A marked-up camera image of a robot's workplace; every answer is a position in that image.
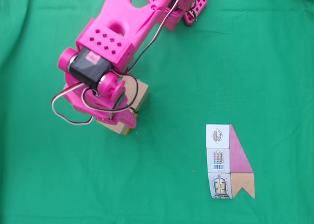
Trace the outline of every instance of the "pink bracket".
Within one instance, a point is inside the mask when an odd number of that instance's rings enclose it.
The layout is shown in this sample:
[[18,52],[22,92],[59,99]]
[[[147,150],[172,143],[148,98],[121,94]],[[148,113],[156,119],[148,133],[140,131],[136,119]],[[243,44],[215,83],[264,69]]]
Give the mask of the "pink bracket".
[[142,8],[131,1],[105,0],[97,19],[76,40],[78,51],[85,46],[124,72],[171,0],[154,0]]
[[[195,11],[196,11],[197,16],[199,16],[201,12],[203,11],[204,7],[206,7],[207,0],[196,0],[196,1],[197,3],[196,3]],[[195,19],[188,12],[184,13],[183,18],[187,25],[192,25],[195,22]]]
[[[170,12],[170,8],[167,7],[164,12],[159,16],[157,19],[157,22],[159,24],[162,23],[163,19],[166,17],[166,15]],[[167,29],[173,31],[176,28],[176,24],[179,23],[181,20],[182,16],[184,15],[183,10],[179,9],[177,11],[173,11],[173,13],[169,16],[167,19],[166,23],[164,24],[164,27]]]

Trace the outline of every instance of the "wooden block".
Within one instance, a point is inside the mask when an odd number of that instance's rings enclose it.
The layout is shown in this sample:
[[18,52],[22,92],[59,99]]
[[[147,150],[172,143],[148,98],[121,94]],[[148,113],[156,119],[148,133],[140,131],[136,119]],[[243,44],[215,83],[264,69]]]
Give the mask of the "wooden block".
[[229,148],[229,124],[206,125],[206,148]]
[[[123,77],[122,80],[124,80],[125,83],[125,88],[126,88],[126,96],[128,97],[128,104],[131,102],[131,100],[134,97],[135,91],[136,91],[136,85],[133,79],[130,77]],[[143,83],[142,81],[138,80],[138,93],[137,97],[132,105],[132,107],[136,110],[134,112],[133,110],[129,109],[131,113],[135,115],[137,118],[138,114],[137,111],[140,110],[142,104],[144,103],[147,95],[149,92],[149,86],[146,83]],[[118,133],[118,134],[124,134],[127,135],[130,131],[130,128],[126,126],[125,124],[119,122],[117,125],[112,125],[112,124],[105,124],[103,122],[99,122],[101,125],[105,126],[106,128],[109,128],[110,130]]]
[[208,179],[213,198],[232,199],[230,174],[208,173]]
[[254,173],[234,173],[231,174],[232,196],[235,197],[241,189],[244,189],[255,198]]
[[209,173],[230,173],[230,150],[207,148],[207,170]]

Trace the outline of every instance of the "window illustration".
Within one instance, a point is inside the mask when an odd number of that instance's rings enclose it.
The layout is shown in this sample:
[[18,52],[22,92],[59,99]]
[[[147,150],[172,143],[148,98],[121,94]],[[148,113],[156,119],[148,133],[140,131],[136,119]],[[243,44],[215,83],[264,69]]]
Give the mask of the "window illustration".
[[213,170],[225,170],[225,164],[224,164],[224,157],[223,157],[223,152],[216,151],[213,152],[213,157],[212,157],[212,169]]
[[219,199],[230,199],[227,190],[227,179],[218,175],[212,179],[214,196]]

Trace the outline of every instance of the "wooden cube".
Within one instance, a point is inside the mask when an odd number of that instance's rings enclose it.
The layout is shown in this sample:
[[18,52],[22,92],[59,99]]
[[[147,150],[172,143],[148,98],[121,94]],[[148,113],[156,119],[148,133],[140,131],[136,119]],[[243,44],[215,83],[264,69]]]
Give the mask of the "wooden cube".
[[[125,83],[125,88],[126,88],[126,96],[128,97],[128,104],[131,102],[131,100],[134,97],[135,91],[136,91],[136,85],[133,79],[130,77],[123,77],[122,80],[124,80]],[[134,112],[133,110],[129,109],[131,113],[135,115],[135,117],[138,117],[138,111],[140,110],[143,102],[145,101],[147,95],[149,92],[149,86],[146,83],[143,83],[142,81],[138,80],[138,93],[137,97],[132,105],[132,108],[136,110]],[[101,125],[105,126],[106,128],[109,128],[110,130],[118,133],[118,134],[124,134],[127,135],[130,131],[131,128],[126,126],[125,124],[118,122],[117,125],[112,125],[112,124],[106,124],[103,122],[99,122]]]

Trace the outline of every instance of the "wooden triangle block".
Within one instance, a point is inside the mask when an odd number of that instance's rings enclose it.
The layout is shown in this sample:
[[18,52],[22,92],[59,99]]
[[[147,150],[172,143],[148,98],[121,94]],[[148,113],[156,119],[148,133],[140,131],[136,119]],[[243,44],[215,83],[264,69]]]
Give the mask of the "wooden triangle block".
[[253,198],[255,198],[254,173],[234,173],[231,174],[231,190],[234,198],[243,188]]
[[230,172],[253,173],[250,162],[232,125],[230,125]]

